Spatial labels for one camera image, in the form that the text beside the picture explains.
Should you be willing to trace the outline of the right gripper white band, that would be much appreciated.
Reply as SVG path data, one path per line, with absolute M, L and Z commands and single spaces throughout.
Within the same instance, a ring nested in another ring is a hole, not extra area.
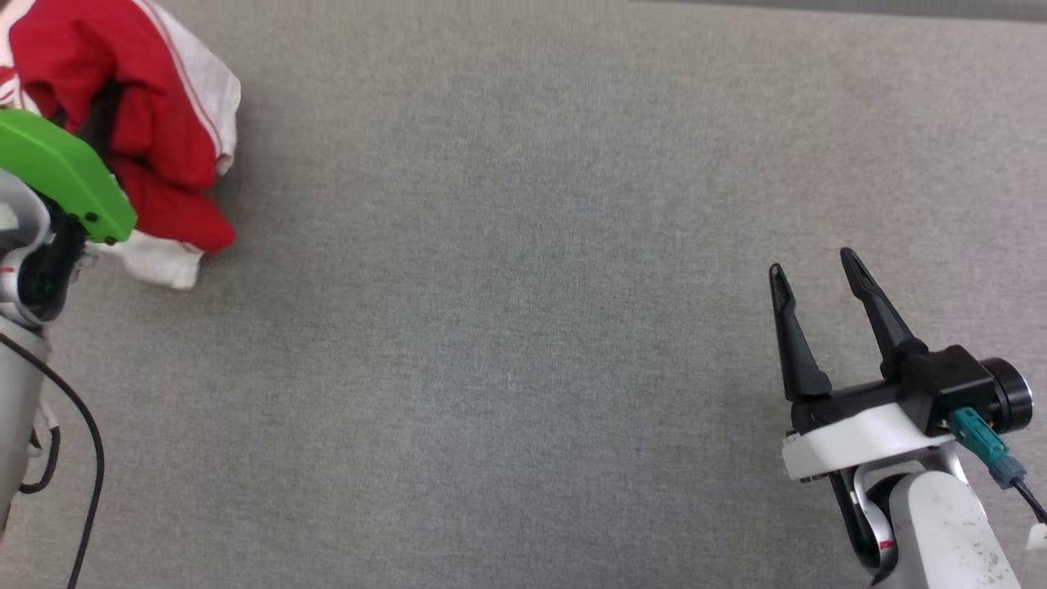
M 928 346 L 906 325 L 856 251 L 844 247 L 840 258 L 874 332 L 879 373 L 898 380 L 906 359 L 926 354 Z M 796 316 L 795 294 L 778 263 L 768 268 L 768 287 L 783 391 L 790 402 L 790 432 L 782 441 L 781 457 L 792 480 L 894 460 L 955 441 L 948 429 L 928 436 L 914 424 L 900 405 L 899 384 L 879 380 L 833 392 L 828 376 L 816 364 Z

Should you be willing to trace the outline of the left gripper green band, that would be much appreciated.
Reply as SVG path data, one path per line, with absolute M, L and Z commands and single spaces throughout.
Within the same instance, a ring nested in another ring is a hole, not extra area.
M 76 137 L 27 110 L 1 112 L 1 168 L 76 216 L 90 241 L 127 241 L 137 216 L 112 174 L 111 145 L 121 87 L 107 82 L 91 100 Z

